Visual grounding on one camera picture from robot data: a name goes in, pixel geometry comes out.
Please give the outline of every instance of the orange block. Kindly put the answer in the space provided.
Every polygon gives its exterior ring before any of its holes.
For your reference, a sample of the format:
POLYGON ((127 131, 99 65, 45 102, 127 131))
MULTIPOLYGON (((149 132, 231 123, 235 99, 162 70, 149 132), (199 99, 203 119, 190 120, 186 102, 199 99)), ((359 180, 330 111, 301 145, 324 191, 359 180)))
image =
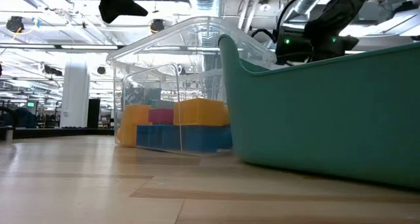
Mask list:
POLYGON ((174 105, 174 125, 212 125, 226 123, 223 102, 210 99, 191 99, 174 105))
POLYGON ((137 125, 149 124, 150 105, 129 105, 125 107, 121 127, 119 128, 119 141, 123 146, 136 146, 137 125))

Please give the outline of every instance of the wooden floor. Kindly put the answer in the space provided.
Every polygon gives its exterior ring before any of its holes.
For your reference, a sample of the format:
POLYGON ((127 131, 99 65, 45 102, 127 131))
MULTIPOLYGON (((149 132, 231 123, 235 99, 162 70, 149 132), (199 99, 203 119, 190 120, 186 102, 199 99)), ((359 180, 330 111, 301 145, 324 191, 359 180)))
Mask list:
POLYGON ((420 223, 420 194, 83 136, 0 145, 0 223, 420 223))

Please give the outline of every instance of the teal bin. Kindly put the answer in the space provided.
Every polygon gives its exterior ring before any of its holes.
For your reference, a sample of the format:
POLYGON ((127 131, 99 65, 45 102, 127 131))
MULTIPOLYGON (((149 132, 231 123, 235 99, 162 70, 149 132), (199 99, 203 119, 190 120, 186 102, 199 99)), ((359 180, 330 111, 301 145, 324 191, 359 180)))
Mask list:
POLYGON ((278 70, 219 47, 242 160, 420 188, 420 43, 278 70))

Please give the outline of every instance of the fluorescent light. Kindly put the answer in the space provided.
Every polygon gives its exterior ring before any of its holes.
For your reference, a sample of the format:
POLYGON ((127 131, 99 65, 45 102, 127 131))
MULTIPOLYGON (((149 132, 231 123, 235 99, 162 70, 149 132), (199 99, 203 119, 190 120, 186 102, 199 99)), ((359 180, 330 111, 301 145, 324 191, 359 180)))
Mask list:
POLYGON ((55 48, 54 45, 42 45, 42 44, 0 44, 1 48, 27 48, 27 49, 50 49, 55 48))
POLYGON ((62 45, 63 49, 102 49, 102 50, 118 50, 118 46, 114 45, 62 45))
POLYGON ((17 100, 17 99, 14 99, 14 100, 10 100, 10 102, 26 102, 26 100, 17 100))

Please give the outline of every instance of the red block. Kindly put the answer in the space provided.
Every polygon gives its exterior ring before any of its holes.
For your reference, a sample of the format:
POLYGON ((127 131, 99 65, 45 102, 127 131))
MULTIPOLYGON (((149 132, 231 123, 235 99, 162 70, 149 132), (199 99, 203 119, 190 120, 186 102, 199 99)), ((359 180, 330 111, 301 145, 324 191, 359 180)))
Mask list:
POLYGON ((149 122, 154 125, 173 125, 173 109, 151 109, 149 122))

